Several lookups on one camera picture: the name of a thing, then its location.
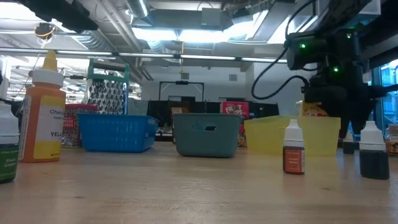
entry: bottle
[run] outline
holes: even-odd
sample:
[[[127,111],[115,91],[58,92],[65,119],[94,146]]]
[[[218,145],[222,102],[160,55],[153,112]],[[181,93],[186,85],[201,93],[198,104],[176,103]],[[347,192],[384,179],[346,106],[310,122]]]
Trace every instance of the bottle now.
[[[55,52],[49,50],[42,69],[33,71],[22,116],[19,160],[52,162],[60,159],[66,93],[63,75],[57,72]]]
[[[389,124],[386,147],[389,155],[398,155],[398,124]]]
[[[390,170],[386,143],[384,143],[381,130],[376,127],[374,121],[367,121],[365,128],[361,131],[359,149],[361,176],[388,180]]]
[[[355,149],[359,149],[359,145],[357,142],[354,142],[353,134],[348,129],[346,137],[343,140],[343,153],[354,154]]]
[[[286,174],[304,174],[305,150],[303,132],[296,119],[285,129],[283,166]]]
[[[18,118],[11,105],[0,103],[0,184],[12,182],[18,164]]]

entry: bottle label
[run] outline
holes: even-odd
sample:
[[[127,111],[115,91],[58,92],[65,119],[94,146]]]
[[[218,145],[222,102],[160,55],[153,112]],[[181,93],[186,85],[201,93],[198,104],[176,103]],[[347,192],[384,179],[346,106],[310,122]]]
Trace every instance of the bottle label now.
[[[35,159],[60,157],[65,99],[43,96],[37,120]]]
[[[21,136],[19,138],[19,159],[23,159],[25,156],[27,129],[29,127],[31,106],[32,106],[32,97],[27,95],[25,96],[23,114],[22,114]]]
[[[13,179],[17,173],[18,147],[0,146],[0,181]]]
[[[293,173],[305,172],[305,151],[301,147],[284,147],[285,171]]]

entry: table surface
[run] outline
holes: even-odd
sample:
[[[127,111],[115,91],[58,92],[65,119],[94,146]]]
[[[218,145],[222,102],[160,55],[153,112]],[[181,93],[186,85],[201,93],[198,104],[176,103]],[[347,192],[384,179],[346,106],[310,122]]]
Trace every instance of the table surface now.
[[[0,223],[397,223],[398,158],[390,180],[359,174],[358,155],[182,157],[169,142],[142,154],[63,149],[59,162],[19,164],[0,185]]]

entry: blue plastic basket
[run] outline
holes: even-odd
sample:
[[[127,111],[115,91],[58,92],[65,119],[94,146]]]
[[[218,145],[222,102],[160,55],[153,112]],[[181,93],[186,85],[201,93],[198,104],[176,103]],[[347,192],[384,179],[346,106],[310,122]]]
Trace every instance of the blue plastic basket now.
[[[83,149],[89,152],[144,152],[153,146],[158,121],[150,116],[78,114]]]

